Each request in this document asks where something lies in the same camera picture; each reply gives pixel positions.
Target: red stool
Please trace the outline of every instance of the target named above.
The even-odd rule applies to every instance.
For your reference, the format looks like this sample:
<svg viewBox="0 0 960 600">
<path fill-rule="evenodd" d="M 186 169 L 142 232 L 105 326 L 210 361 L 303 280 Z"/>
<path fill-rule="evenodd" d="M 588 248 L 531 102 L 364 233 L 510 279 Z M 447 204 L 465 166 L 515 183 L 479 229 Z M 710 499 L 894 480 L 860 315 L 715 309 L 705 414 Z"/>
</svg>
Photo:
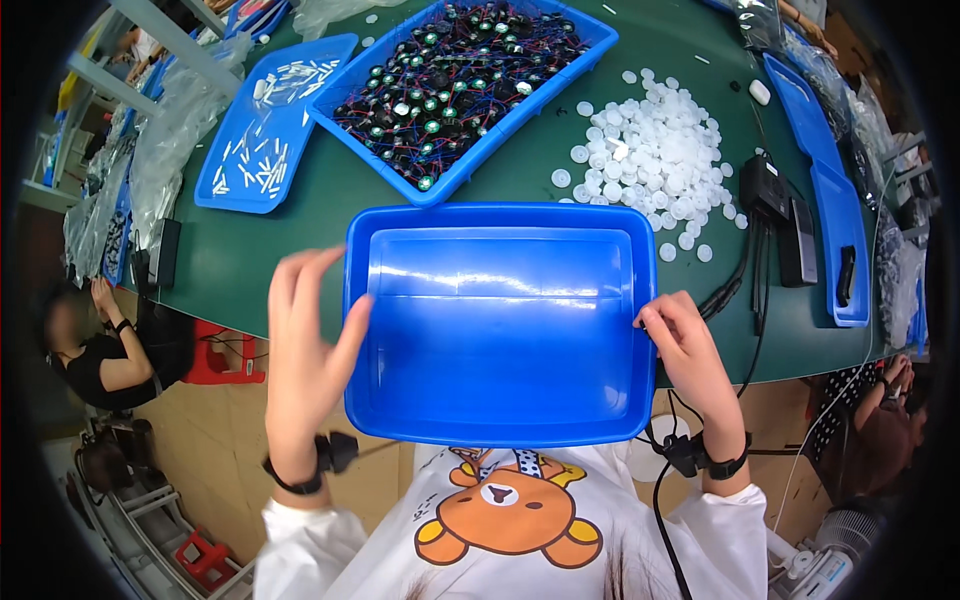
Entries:
<svg viewBox="0 0 960 600">
<path fill-rule="evenodd" d="M 174 557 L 201 586 L 207 591 L 213 591 L 228 582 L 237 572 L 227 564 L 229 549 L 221 543 L 211 546 L 200 537 L 200 530 L 198 527 L 190 534 Z M 196 556 L 191 560 L 187 557 L 188 553 Z"/>
<path fill-rule="evenodd" d="M 245 358 L 242 371 L 228 371 L 227 358 L 214 351 L 215 342 L 207 341 L 210 336 L 221 336 L 229 332 L 219 325 L 207 321 L 196 320 L 197 345 L 194 346 L 193 368 L 187 373 L 183 383 L 198 385 L 218 385 L 221 383 L 263 383 L 267 374 L 253 370 L 253 359 Z M 245 357 L 256 355 L 256 340 L 251 335 L 243 336 L 243 350 Z"/>
</svg>

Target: orange bear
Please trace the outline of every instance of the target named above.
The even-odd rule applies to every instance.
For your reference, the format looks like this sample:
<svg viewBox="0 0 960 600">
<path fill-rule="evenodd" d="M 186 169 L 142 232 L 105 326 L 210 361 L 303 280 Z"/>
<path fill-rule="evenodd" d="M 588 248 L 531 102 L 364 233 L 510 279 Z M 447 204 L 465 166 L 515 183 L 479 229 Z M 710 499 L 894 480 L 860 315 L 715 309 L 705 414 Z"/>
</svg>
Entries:
<svg viewBox="0 0 960 600">
<path fill-rule="evenodd" d="M 417 554 L 425 561 L 454 564 L 471 546 L 504 555 L 539 550 L 562 568 L 579 568 L 600 554 L 603 536 L 593 523 L 575 516 L 576 505 L 565 489 L 587 476 L 583 469 L 515 450 L 515 465 L 487 474 L 478 467 L 489 452 L 453 451 L 466 462 L 450 472 L 450 481 L 465 489 L 441 502 L 437 518 L 417 531 Z"/>
</svg>

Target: green workbench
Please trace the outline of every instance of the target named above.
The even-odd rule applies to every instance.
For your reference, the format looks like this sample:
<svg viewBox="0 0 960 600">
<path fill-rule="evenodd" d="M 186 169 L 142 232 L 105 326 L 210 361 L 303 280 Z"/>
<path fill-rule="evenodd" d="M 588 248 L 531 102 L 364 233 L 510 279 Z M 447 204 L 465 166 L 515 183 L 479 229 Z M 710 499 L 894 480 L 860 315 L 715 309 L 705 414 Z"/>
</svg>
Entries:
<svg viewBox="0 0 960 600">
<path fill-rule="evenodd" d="M 382 36 L 395 24 L 430 4 L 408 0 L 396 8 L 377 8 L 330 25 L 328 36 L 353 32 L 361 38 Z M 625 69 L 639 73 L 649 67 L 658 81 L 676 77 L 693 99 L 720 123 L 723 160 L 743 164 L 754 148 L 766 146 L 780 170 L 810 203 L 814 215 L 813 186 L 808 174 L 809 160 L 801 154 L 776 92 L 767 107 L 757 107 L 766 144 L 751 107 L 747 86 L 760 79 L 774 90 L 762 65 L 742 48 L 736 23 L 696 0 L 633 0 L 613 2 L 617 15 L 605 11 L 599 0 L 574 0 L 571 6 L 613 26 L 620 40 L 596 68 L 571 84 L 540 116 L 534 117 L 496 151 L 473 174 L 472 181 L 453 194 L 449 202 L 524 201 L 556 202 L 569 196 L 550 183 L 551 172 L 559 167 L 582 181 L 586 164 L 573 163 L 569 150 L 586 143 L 586 119 L 574 107 L 587 100 L 596 107 L 629 97 L 643 98 L 639 84 L 627 85 L 620 78 Z M 364 18 L 375 12 L 379 20 L 368 25 Z M 288 14 L 264 48 L 255 48 L 247 69 L 264 54 L 299 43 Z M 358 45 L 356 52 L 363 49 Z M 705 64 L 694 55 L 710 61 Z M 734 92 L 730 81 L 742 89 Z M 566 113 L 558 114 L 558 108 Z M 260 337 L 267 336 L 267 290 L 278 260 L 304 248 L 324 248 L 343 243 L 350 220 L 372 206 L 405 204 L 406 201 L 375 175 L 352 151 L 316 128 L 306 145 L 296 178 L 286 201 L 273 212 L 254 215 L 200 208 L 193 202 L 193 190 L 216 129 L 202 140 L 184 169 L 183 190 L 177 199 L 175 218 L 183 223 L 177 259 L 176 283 L 160 293 L 159 301 L 182 312 Z M 738 190 L 737 174 L 725 180 Z M 611 207 L 611 210 L 628 208 Z M 863 209 L 867 240 L 873 244 L 875 219 Z M 676 244 L 680 229 L 661 230 L 657 245 Z M 719 210 L 710 213 L 698 244 L 710 244 L 714 257 L 709 263 L 697 260 L 695 252 L 680 252 L 672 263 L 657 261 L 660 292 L 687 290 L 695 301 L 703 301 L 721 285 L 735 268 L 746 231 L 737 229 Z M 822 246 L 817 243 L 821 281 L 824 279 Z M 773 287 L 763 350 L 754 381 L 771 381 L 858 365 L 868 351 L 871 329 L 837 328 L 827 314 L 825 285 L 801 289 L 779 286 L 779 265 L 774 257 Z M 710 330 L 724 364 L 734 382 L 742 381 L 756 347 L 753 314 L 750 311 L 752 264 L 744 285 L 727 308 L 710 321 Z M 323 334 L 336 339 L 340 332 L 343 272 L 331 270 L 324 278 L 321 303 Z M 874 318 L 874 355 L 880 354 L 882 335 Z M 658 384 L 668 385 L 661 372 Z"/>
</svg>

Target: white cable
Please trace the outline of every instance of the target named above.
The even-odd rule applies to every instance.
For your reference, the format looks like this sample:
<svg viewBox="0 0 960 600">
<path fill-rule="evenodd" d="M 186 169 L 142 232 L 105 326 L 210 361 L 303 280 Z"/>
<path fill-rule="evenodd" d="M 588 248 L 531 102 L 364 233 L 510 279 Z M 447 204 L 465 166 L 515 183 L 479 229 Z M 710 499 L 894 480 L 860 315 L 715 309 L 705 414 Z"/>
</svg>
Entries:
<svg viewBox="0 0 960 600">
<path fill-rule="evenodd" d="M 876 204 L 877 209 L 876 209 L 876 224 L 874 225 L 874 246 L 871 248 L 871 252 L 870 252 L 870 279 L 869 280 L 871 282 L 874 281 L 874 269 L 875 269 L 874 259 L 876 258 L 876 234 L 879 232 L 879 229 L 880 229 L 880 208 L 883 206 L 883 199 L 887 195 L 887 186 L 890 185 L 890 180 L 893 178 L 895 172 L 896 172 L 896 169 L 890 170 L 890 175 L 887 177 L 887 181 L 883 183 L 883 190 L 880 193 L 880 199 L 879 201 L 877 201 L 877 204 Z M 809 428 L 807 428 L 806 435 L 804 436 L 804 440 L 800 444 L 800 449 L 797 450 L 797 456 L 795 456 L 793 459 L 793 467 L 790 468 L 790 474 L 786 478 L 786 488 L 783 490 L 783 500 L 780 501 L 780 510 L 777 511 L 777 520 L 774 521 L 774 528 L 773 528 L 774 533 L 777 533 L 777 528 L 780 526 L 780 518 L 783 517 L 783 508 L 786 506 L 786 496 L 790 492 L 790 482 L 793 480 L 793 473 L 794 473 L 794 470 L 797 468 L 797 462 L 800 461 L 800 455 L 804 451 L 804 446 L 806 446 L 806 440 L 810 437 L 810 434 L 813 433 L 813 429 L 820 422 L 820 419 L 822 419 L 827 413 L 830 412 L 830 409 L 832 409 L 833 405 L 837 403 L 837 400 L 843 397 L 844 392 L 847 391 L 847 388 L 850 387 L 850 384 L 856 381 L 856 378 L 860 376 L 860 373 L 863 371 L 863 368 L 870 361 L 870 354 L 874 351 L 874 320 L 870 319 L 870 321 L 867 323 L 867 326 L 870 328 L 870 345 L 867 348 L 867 355 L 863 358 L 863 362 L 860 363 L 860 368 L 856 370 L 856 373 L 853 374 L 853 377 L 850 378 L 850 381 L 848 381 L 847 384 L 844 385 L 844 387 L 841 388 L 839 392 L 837 392 L 837 397 L 833 399 L 833 402 L 829 404 L 827 409 L 824 411 L 821 411 L 820 416 L 817 417 L 816 421 L 814 421 L 809 426 Z M 770 565 L 776 568 L 776 565 L 774 565 L 773 561 L 770 560 L 769 552 L 767 553 L 767 561 L 770 563 Z"/>
</svg>

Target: floor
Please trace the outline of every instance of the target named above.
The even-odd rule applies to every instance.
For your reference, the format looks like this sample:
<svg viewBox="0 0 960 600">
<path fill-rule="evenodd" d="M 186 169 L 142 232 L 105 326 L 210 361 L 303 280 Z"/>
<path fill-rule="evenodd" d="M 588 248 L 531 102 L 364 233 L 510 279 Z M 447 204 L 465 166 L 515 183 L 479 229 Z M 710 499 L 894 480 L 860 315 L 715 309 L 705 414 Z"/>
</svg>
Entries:
<svg viewBox="0 0 960 600">
<path fill-rule="evenodd" d="M 265 343 L 260 346 L 263 349 L 258 349 L 258 354 L 266 351 Z M 239 359 L 229 351 L 226 354 L 234 364 Z M 255 367 L 268 370 L 269 357 L 259 359 Z M 799 380 L 751 386 L 741 405 L 747 429 L 754 435 L 754 448 L 780 449 L 785 444 L 799 444 L 806 430 L 807 397 L 808 389 Z M 267 453 L 263 424 L 266 403 L 265 383 L 177 383 L 135 412 L 138 418 L 153 424 L 156 460 L 180 492 L 188 520 L 225 543 L 241 564 L 254 558 L 265 540 L 260 510 L 273 489 L 273 481 L 260 466 Z M 658 391 L 654 415 L 669 410 L 665 391 Z M 699 428 L 699 422 L 685 408 L 677 406 L 677 413 L 694 431 Z M 323 430 L 356 436 L 361 451 L 388 442 L 356 431 L 342 405 L 330 415 Z M 753 480 L 767 494 L 768 527 L 774 526 L 780 512 L 793 462 L 793 457 L 785 456 L 750 459 Z M 331 477 L 330 488 L 336 503 L 354 511 L 369 533 L 406 492 L 412 473 L 413 445 L 393 444 L 355 461 L 346 473 Z M 689 485 L 679 473 L 668 475 L 660 489 L 661 509 L 668 513 L 680 504 Z M 653 488 L 652 483 L 636 483 L 640 499 L 647 504 L 652 502 Z M 809 462 L 801 457 L 786 491 L 785 512 L 777 532 L 790 543 L 812 538 L 828 508 L 827 494 Z"/>
</svg>

